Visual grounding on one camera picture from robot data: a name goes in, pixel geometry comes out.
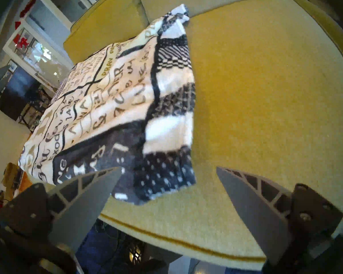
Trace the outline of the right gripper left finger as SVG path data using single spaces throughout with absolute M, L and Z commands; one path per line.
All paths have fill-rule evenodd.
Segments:
M 25 238 L 76 252 L 121 174 L 121 167 L 80 174 L 48 192 L 34 183 L 0 210 L 0 223 Z

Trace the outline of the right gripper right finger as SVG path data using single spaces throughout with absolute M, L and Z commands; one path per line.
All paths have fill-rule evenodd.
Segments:
M 225 167 L 217 167 L 217 176 L 266 256 L 264 266 L 308 266 L 331 246 L 343 212 L 308 185 L 297 183 L 289 191 Z

